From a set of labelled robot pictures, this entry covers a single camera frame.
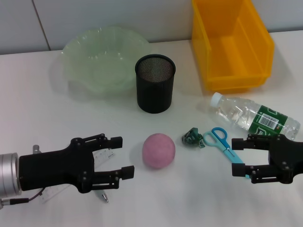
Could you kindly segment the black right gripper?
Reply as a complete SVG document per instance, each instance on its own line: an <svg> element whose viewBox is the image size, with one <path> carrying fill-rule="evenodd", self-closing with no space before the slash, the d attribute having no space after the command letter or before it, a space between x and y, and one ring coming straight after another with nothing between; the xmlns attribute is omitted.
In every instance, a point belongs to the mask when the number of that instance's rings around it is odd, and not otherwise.
<svg viewBox="0 0 303 227"><path fill-rule="evenodd" d="M248 134L232 139L233 150L269 150L269 164L249 166L232 163L232 176L249 176L251 182L291 184L295 176L303 173L303 143L289 140L285 135L276 136Z"/></svg>

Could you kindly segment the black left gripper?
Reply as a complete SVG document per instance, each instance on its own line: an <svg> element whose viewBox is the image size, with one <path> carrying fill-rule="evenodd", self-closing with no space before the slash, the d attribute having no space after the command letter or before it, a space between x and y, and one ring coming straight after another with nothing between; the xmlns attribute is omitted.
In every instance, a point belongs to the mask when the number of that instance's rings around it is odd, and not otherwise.
<svg viewBox="0 0 303 227"><path fill-rule="evenodd" d="M62 150L21 156L21 189L29 191L60 184L71 184L80 193L118 189L120 179L128 180L134 177L134 166L94 173L92 152L122 146L122 137L108 138L102 133L84 139L74 138L70 145Z"/></svg>

